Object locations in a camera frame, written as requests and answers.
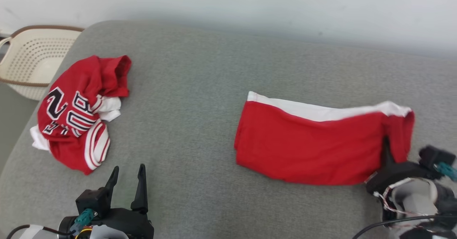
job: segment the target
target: gray floor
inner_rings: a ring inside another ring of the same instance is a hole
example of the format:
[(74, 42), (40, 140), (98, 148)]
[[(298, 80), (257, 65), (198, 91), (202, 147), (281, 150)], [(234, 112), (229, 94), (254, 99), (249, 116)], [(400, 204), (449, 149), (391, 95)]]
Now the gray floor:
[(0, 174), (38, 101), (29, 100), (0, 83)]

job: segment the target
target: black cable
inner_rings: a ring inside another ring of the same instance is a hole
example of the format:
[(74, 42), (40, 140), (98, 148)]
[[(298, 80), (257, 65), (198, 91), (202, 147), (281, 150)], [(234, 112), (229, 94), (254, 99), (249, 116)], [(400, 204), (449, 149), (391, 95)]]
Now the black cable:
[[(22, 225), (22, 226), (18, 226), (17, 228), (13, 229), (13, 231), (10, 232), (10, 234), (8, 234), (8, 236), (6, 237), (6, 239), (11, 239), (13, 238), (13, 235), (19, 231), (19, 230), (22, 230), (22, 229), (28, 229), (30, 227), (30, 225)], [(60, 232), (60, 231), (57, 231), (57, 230), (54, 230), (54, 229), (50, 229), (50, 228), (47, 228), (46, 226), (43, 226), (43, 230), (44, 231), (47, 231), (47, 232), (51, 232), (51, 233), (54, 233), (54, 234), (58, 234), (58, 235), (72, 235), (74, 234), (76, 231), (71, 231), (71, 232), (68, 232), (68, 233), (64, 233), (64, 232)]]
[(354, 235), (354, 237), (352, 239), (359, 238), (363, 233), (369, 231), (372, 228), (375, 228), (376, 226), (382, 226), (382, 225), (405, 222), (405, 221), (411, 221), (411, 220), (429, 219), (429, 218), (457, 218), (457, 216), (452, 216), (452, 215), (412, 216), (410, 218), (400, 218), (400, 219), (392, 219), (392, 220), (388, 220), (388, 221), (382, 221), (382, 222), (374, 223), (374, 224), (371, 224), (371, 225), (367, 226), (366, 228), (362, 229), (359, 233)]

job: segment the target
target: clothing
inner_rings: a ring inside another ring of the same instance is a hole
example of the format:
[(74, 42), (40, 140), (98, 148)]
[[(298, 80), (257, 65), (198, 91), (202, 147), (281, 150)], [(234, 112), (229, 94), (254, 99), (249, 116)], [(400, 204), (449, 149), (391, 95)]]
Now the clothing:
[(105, 159), (110, 139), (106, 125), (120, 115), (127, 97), (129, 57), (92, 56), (74, 63), (51, 86), (31, 129), (33, 146), (49, 149), (71, 169), (90, 174)]
[(395, 161), (406, 161), (415, 116), (393, 102), (333, 109), (253, 91), (235, 138), (237, 164), (273, 179), (313, 185), (353, 185), (380, 168), (388, 136)]

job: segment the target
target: laundry basket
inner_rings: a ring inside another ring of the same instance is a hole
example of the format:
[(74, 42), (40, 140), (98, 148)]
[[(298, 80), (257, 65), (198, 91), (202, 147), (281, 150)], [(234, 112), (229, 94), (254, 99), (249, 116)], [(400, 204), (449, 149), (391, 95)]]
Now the laundry basket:
[(83, 29), (67, 26), (29, 26), (0, 41), (10, 42), (0, 62), (0, 81), (24, 97), (41, 100), (75, 39)]

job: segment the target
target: yellow wire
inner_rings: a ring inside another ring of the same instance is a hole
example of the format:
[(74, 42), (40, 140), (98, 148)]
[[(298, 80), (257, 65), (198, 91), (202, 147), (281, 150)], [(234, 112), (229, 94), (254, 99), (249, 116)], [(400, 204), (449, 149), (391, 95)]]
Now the yellow wire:
[(83, 230), (81, 230), (81, 232), (77, 236), (75, 236), (75, 239), (78, 239), (78, 236), (84, 231), (92, 231), (92, 229), (83, 229)]

